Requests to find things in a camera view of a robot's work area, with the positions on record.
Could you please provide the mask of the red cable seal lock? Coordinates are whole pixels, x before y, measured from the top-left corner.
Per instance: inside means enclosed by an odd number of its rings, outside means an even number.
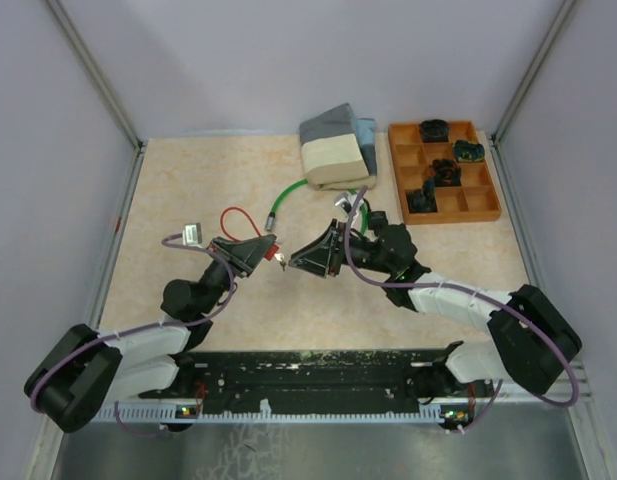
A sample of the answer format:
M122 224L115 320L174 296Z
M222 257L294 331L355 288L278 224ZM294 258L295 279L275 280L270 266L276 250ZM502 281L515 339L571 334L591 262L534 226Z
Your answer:
M260 229L258 228L257 224L255 223L255 221L253 220L252 216L243 208L238 207L238 206L229 206L226 209L224 209L219 217L219 225L220 225L220 229L222 231L222 233L230 240L232 241L238 241L238 238L233 236L232 234L230 234L226 228L225 225L225 219L227 217L227 215L231 212L237 212L241 215L243 215L247 221L249 222L249 224L251 225L253 231L256 233L256 235L258 237L262 237L263 234L260 231ZM268 261L271 261L273 259L276 258L276 255L279 252L279 247L276 244L273 244L271 247L268 248L268 250L266 251L264 258Z

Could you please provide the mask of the green cable lock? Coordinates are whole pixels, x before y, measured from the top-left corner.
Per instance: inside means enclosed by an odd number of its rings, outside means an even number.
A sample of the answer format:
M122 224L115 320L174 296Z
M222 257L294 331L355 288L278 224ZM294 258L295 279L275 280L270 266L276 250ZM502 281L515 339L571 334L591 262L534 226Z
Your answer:
M288 187L286 187L275 199L275 201L272 204L272 207L269 211L269 214L267 216L266 222L265 222L265 226L264 229L267 233L271 233L274 230L274 226L275 226L275 222L276 222L276 214L281 206L281 204L284 202L284 200L294 191L296 191L297 189L306 186L308 184L308 181L306 179L303 180L299 180L291 185L289 185ZM359 207L359 212L361 214L361 230L360 233L364 234L367 232L368 230L368 224L369 224L369 213L371 211L370 208L370 204L367 200L363 200L361 206Z

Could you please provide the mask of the black Kaijing padlock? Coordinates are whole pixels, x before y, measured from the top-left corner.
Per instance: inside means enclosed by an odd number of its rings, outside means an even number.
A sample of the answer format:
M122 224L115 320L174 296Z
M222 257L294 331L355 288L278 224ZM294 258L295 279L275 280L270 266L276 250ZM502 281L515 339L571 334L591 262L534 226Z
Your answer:
M388 217L385 211L372 210L367 214L367 226L376 236L379 232L389 225Z

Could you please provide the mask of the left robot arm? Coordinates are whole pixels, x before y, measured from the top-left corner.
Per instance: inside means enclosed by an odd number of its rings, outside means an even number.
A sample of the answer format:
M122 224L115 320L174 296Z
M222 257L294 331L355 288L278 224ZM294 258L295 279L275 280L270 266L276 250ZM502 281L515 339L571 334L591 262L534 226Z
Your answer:
M215 237L202 251L209 266L197 281L175 279L164 287L160 320L108 334L86 324L71 327L24 384L31 408L73 433L102 408L128 398L165 389L177 397L189 394L196 373L180 355L205 340L238 279L274 257L277 238Z

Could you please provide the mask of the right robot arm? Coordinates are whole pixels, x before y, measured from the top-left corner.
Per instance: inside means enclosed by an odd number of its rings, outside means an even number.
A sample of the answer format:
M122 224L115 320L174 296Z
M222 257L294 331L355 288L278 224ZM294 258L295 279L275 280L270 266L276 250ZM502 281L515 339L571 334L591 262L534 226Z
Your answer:
M525 284L514 292L494 291L451 281L417 261L404 225L384 225L375 233L370 240L334 220L293 253L289 265L323 278L348 266L364 282L370 280L366 271L385 273L379 286L396 307L441 315L488 335L485 342L449 347L434 372L446 395L477 380L509 380L544 399L560 376L577 380L571 362L581 339L542 290Z

